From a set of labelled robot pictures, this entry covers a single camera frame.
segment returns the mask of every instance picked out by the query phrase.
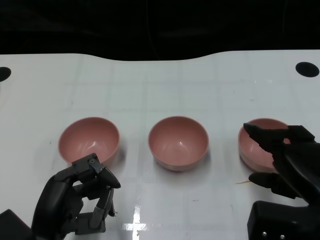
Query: round hole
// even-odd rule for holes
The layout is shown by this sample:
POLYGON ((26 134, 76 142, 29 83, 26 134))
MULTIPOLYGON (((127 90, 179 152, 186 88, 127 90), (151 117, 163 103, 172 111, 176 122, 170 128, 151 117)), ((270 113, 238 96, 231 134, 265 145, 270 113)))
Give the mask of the round hole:
POLYGON ((319 75, 319 68, 310 62, 299 62, 295 66, 295 70, 307 78, 314 78, 319 75))

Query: black hole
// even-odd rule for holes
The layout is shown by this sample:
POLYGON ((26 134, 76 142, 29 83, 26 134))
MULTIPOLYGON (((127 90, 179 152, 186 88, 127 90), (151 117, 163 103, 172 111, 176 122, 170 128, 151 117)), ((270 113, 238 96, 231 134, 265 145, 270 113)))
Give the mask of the black hole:
POLYGON ((8 67, 0 67, 0 83, 6 80, 11 75, 11 70, 8 67))
POLYGON ((319 68, 310 62, 299 62, 295 70, 302 76, 314 78, 319 75, 319 68))

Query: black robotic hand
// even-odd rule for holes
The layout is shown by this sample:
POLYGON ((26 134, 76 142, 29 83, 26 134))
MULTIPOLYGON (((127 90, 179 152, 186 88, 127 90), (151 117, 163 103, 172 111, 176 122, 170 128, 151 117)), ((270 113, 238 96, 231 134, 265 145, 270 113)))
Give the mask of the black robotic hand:
POLYGON ((96 154, 74 161, 45 185, 34 211, 33 234, 36 239, 62 240, 71 232, 76 235, 105 232, 105 218, 115 216, 114 189, 120 187, 96 154), (77 181, 82 184, 73 186, 77 181), (80 213, 84 197, 99 199, 93 212, 80 213))
POLYGON ((278 173, 256 172, 249 180, 274 194, 303 198, 309 205, 292 207, 264 201, 253 204, 247 223, 250 240, 320 239, 320 143, 303 126, 263 129, 243 125, 250 138, 272 154, 278 173))

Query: pink bowl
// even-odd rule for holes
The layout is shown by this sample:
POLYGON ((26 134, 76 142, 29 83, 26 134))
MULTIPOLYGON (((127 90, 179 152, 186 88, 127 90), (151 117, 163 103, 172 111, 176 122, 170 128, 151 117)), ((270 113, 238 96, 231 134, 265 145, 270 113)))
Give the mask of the pink bowl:
MULTIPOLYGON (((282 121, 271 118, 258 118, 249 121, 264 129, 287 129, 288 125, 282 121)), ((250 138, 249 134, 242 127, 238 135, 239 153, 242 160, 249 168, 256 172, 275 173, 272 154, 263 150, 259 144, 250 138)))
POLYGON ((110 163, 119 148, 119 131, 109 120, 87 117, 68 126, 58 142, 59 153, 68 163, 96 153, 99 161, 110 163))
POLYGON ((148 143, 161 166, 184 171, 194 168, 205 156, 209 137, 199 122, 185 116, 171 116, 153 126, 148 143))

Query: bowl rim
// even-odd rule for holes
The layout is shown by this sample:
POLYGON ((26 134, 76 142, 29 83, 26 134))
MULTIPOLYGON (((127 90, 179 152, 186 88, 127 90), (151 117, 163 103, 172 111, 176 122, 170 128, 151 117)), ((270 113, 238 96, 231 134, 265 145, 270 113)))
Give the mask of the bowl rim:
POLYGON ((157 158, 160 162, 163 162, 163 163, 165 163, 165 164, 167 164, 167 165, 174 166, 174 167, 188 166, 188 165, 192 165, 192 164, 194 164, 194 163, 196 163, 196 162, 199 162, 199 161, 206 155, 206 153, 208 152, 208 149, 209 149, 209 135, 208 135, 208 132, 207 132, 207 130, 205 129, 205 127, 204 127, 200 122, 198 122, 197 120, 194 120, 194 119, 191 118, 191 117, 180 116, 180 115, 177 115, 177 116, 168 116, 168 117, 165 117, 165 118, 161 119, 160 121, 158 121, 156 124, 153 125, 153 127, 152 127, 151 130, 149 131, 149 135, 148 135, 148 146, 149 146, 149 149, 150 149, 152 155, 153 155, 155 158, 157 158), (195 161, 193 161, 193 162, 191 162, 191 163, 189 163, 189 164, 171 164, 171 163, 168 163, 168 162, 163 161, 162 159, 160 159, 160 158, 152 151, 152 149, 151 149, 151 147, 150 147, 150 134, 151 134, 151 132, 153 131, 153 129, 155 128, 155 126, 158 125, 160 122, 162 122, 162 121, 164 121, 164 120, 167 120, 167 119, 172 119, 172 118, 182 118, 182 119, 191 120, 191 121, 197 123, 197 124, 204 130, 205 135, 206 135, 207 144, 206 144, 205 151, 203 152, 203 154, 201 155, 201 157, 200 157, 199 159, 197 159, 197 160, 195 160, 195 161))
POLYGON ((60 154, 61 158, 62 158, 64 161, 66 161, 68 164, 72 164, 72 162, 69 162, 68 160, 66 160, 66 159, 63 157, 63 155, 61 154, 61 151, 60 151, 60 141, 61 141, 61 138, 62 138, 62 136, 65 134, 65 132, 67 131, 67 129, 70 128, 72 125, 74 125, 74 124, 77 123, 77 122, 81 122, 81 121, 84 121, 84 120, 87 120, 87 119, 100 119, 100 120, 104 120, 104 121, 106 121, 106 122, 109 122, 109 123, 115 128, 115 130, 116 130, 116 132, 117 132, 117 135, 118 135, 118 142, 117 142, 117 145, 116 145, 114 151, 112 152, 112 154, 111 154, 107 159, 105 159, 105 160, 103 160, 103 161, 101 161, 101 160, 99 159, 100 163, 104 163, 104 162, 108 161, 109 159, 111 159, 111 158, 114 156, 114 154, 117 152, 118 148, 119 148, 119 145, 120 145, 120 133, 119 133, 119 130, 118 130, 117 126, 116 126, 112 121, 110 121, 110 120, 108 120, 108 119, 106 119, 106 118, 104 118, 104 117, 101 117, 101 116, 87 116, 87 117, 78 119, 78 120, 74 121, 73 123, 69 124, 69 125, 62 131, 62 133, 61 133, 61 135, 60 135, 60 137, 59 137, 59 140, 58 140, 58 151, 59 151, 59 154, 60 154))
MULTIPOLYGON (((277 120, 277 119, 274 119, 274 118, 269 118, 269 117, 259 117, 259 118, 255 118, 255 119, 252 119, 250 121, 248 121, 247 123, 252 123, 253 121, 256 121, 256 120, 272 120, 272 121, 275 121, 275 122, 278 122, 278 123, 281 123, 281 124, 284 124, 286 126, 288 126, 288 124, 286 124, 285 122, 283 121, 280 121, 280 120, 277 120)), ((244 152, 244 149, 242 147, 242 145, 240 144, 240 134, 242 133, 242 131, 244 130, 244 125, 242 125, 242 127, 240 128, 240 131, 238 133, 238 149, 239 151, 242 152, 242 154, 250 161, 252 161, 252 158, 247 156, 244 152)))

